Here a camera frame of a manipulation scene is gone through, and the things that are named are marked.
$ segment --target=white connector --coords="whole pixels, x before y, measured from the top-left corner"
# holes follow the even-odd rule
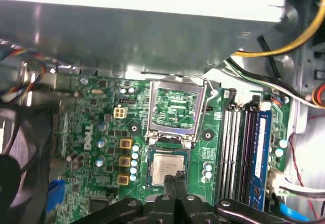
[[[267,178],[267,189],[272,193],[279,194],[282,193],[283,190],[280,189],[281,186],[285,186],[286,175],[277,170],[276,168],[271,168],[268,172]]]

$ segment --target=capacitor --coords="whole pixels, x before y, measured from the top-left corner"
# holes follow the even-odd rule
[[[95,160],[95,165],[97,167],[101,167],[103,166],[104,162],[105,162],[105,158],[103,156],[100,156]]]
[[[283,149],[281,148],[277,148],[274,153],[276,157],[282,157],[284,155]]]
[[[212,173],[211,173],[211,172],[206,172],[206,173],[205,173],[205,177],[206,177],[207,179],[211,179],[211,177],[212,177]]]
[[[131,167],[131,168],[130,168],[130,173],[131,173],[132,175],[136,174],[136,173],[137,173],[137,168],[135,168],[135,167]]]
[[[136,152],[133,152],[131,157],[132,157],[132,159],[137,159],[139,157],[139,154]]]
[[[135,175],[130,175],[130,181],[134,182],[137,179],[137,177]]]
[[[204,162],[203,163],[203,167],[207,172],[211,172],[212,171],[212,166],[210,165],[210,163],[208,162]]]
[[[103,131],[106,130],[106,128],[107,128],[107,122],[102,121],[100,124],[98,124],[98,130],[99,131],[103,132]]]
[[[88,83],[88,78],[80,78],[80,83],[82,84],[82,85],[87,85],[87,83]]]
[[[76,163],[76,164],[72,165],[72,170],[78,171],[82,167],[83,167],[83,162],[79,162],[79,163]]]
[[[138,162],[135,160],[135,159],[133,159],[132,161],[131,161],[131,166],[132,167],[136,167],[138,165]]]
[[[288,147],[288,141],[286,141],[285,139],[276,139],[275,144],[277,146],[280,146],[282,149]]]
[[[77,157],[73,159],[73,163],[80,163],[85,158],[84,154],[79,154]]]
[[[78,155],[77,152],[73,151],[71,154],[69,154],[66,158],[67,162],[72,161],[74,158],[76,158],[76,156]]]
[[[138,152],[139,151],[139,146],[138,145],[134,145],[133,147],[132,147],[132,150],[134,151],[134,152]]]
[[[74,98],[81,98],[83,96],[84,96],[84,94],[82,92],[79,92],[79,91],[76,91],[76,92],[73,93]]]
[[[97,142],[96,142],[96,146],[98,148],[103,148],[105,146],[105,144],[107,144],[107,139],[106,138],[100,138]]]
[[[129,88],[129,89],[127,90],[127,92],[129,92],[129,93],[134,93],[134,91],[135,91],[134,88]]]

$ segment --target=blue ram module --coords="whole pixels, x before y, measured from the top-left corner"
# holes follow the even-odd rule
[[[261,111],[255,125],[252,169],[250,171],[248,205],[263,211],[268,174],[268,157],[271,139],[272,112]]]

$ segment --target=dell logo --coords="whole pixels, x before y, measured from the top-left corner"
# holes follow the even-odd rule
[[[83,146],[84,150],[91,150],[92,128],[93,128],[92,124],[90,126],[86,126],[85,128],[85,138],[84,138],[85,144]]]

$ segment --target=wire bundle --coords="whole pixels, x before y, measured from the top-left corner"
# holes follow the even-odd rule
[[[241,68],[232,58],[228,58],[224,61],[224,63],[230,68],[230,70],[232,70],[233,73],[235,73],[238,77],[243,78],[244,80],[281,91],[284,94],[292,97],[293,99],[296,99],[297,101],[310,107],[317,109],[325,109],[325,107],[321,107],[317,104],[313,104],[305,100],[303,95],[298,93],[296,90],[294,90],[292,87],[290,87],[281,80],[250,73]]]
[[[322,109],[325,109],[325,103],[321,100],[321,95],[325,90],[325,84],[322,84],[319,87],[316,87],[311,93],[311,99],[314,104],[318,105]]]
[[[4,96],[4,95],[8,95],[8,94],[20,91],[20,93],[9,102],[10,104],[14,104],[14,103],[18,102],[26,93],[28,93],[33,88],[33,86],[35,84],[38,84],[42,80],[42,78],[45,76],[45,73],[46,73],[46,64],[43,62],[45,60],[45,58],[43,56],[41,56],[40,54],[38,54],[34,51],[31,51],[31,50],[28,50],[28,49],[10,50],[2,55],[2,57],[0,58],[0,61],[6,59],[8,57],[22,55],[22,54],[29,54],[29,55],[32,55],[34,58],[38,59],[41,63],[41,72],[37,76],[37,78],[35,79],[35,81],[33,83],[17,85],[17,86],[14,86],[8,90],[0,91],[0,96]]]
[[[320,0],[320,6],[314,20],[311,22],[308,28],[294,41],[290,44],[273,51],[266,52],[245,52],[245,51],[237,51],[233,55],[241,56],[241,57],[262,57],[262,56],[271,56],[271,55],[282,55],[288,53],[299,46],[303,45],[310,37],[312,37],[318,28],[321,26],[322,22],[325,18],[325,0]]]

